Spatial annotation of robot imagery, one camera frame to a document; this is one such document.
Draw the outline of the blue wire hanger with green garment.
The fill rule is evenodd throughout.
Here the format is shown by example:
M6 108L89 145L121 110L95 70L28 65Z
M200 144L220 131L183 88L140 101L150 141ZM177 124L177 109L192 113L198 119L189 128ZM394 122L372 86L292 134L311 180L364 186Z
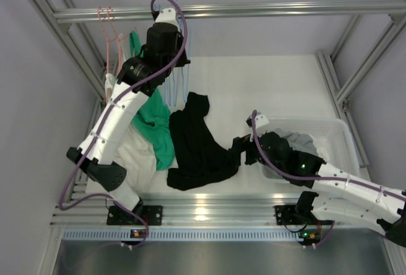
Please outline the blue wire hanger with green garment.
M181 27L181 30L184 31L184 25L183 22L181 20L181 18L178 18L178 23L179 26ZM188 53L190 52L190 40L187 40L187 45L185 47L185 51ZM190 71L190 66L189 64L185 65L183 68L183 102L186 103L187 102L187 96L188 96L188 92L189 92L189 71Z

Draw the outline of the black garment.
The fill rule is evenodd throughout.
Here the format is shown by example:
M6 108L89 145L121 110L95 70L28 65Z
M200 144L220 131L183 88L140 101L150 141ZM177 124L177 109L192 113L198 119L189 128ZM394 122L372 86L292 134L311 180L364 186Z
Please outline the black garment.
M232 167L228 150L219 145L206 125L210 103L206 95L190 92L184 109L169 117L169 131L177 168L167 172L167 185L186 191L233 177L239 167Z

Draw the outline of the light blue wire hanger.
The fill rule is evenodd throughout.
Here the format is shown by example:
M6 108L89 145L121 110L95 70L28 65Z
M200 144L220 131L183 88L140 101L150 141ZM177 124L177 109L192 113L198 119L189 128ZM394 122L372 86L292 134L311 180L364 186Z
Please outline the light blue wire hanger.
M171 106L171 79L169 77L164 81L163 100L167 106Z

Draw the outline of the white tank top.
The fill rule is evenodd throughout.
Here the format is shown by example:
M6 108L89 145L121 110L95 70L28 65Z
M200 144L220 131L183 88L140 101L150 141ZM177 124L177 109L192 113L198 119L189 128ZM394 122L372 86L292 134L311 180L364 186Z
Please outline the white tank top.
M317 154L320 158L323 158L325 161L329 161L330 154L327 149L327 144L324 139L320 137L312 137L313 145L316 148Z

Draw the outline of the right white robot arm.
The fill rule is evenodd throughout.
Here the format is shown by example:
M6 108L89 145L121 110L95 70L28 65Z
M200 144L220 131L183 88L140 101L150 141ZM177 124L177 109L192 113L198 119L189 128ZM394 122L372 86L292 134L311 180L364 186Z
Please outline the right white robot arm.
M405 191L349 174L323 158L297 150L276 132L236 137L233 151L261 163L304 190L291 217L302 223L343 222L365 227L405 246Z

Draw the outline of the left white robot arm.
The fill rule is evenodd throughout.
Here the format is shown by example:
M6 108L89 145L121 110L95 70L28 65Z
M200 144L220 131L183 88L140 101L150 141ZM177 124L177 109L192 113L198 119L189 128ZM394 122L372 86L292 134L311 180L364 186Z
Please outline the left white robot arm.
M127 170L114 161L115 152L133 117L157 87L173 68L189 63L178 23L155 22L147 30L140 53L122 64L96 125L78 147L67 151L76 169L102 186L104 195L122 208L121 216L130 224L142 220L143 201L129 185Z

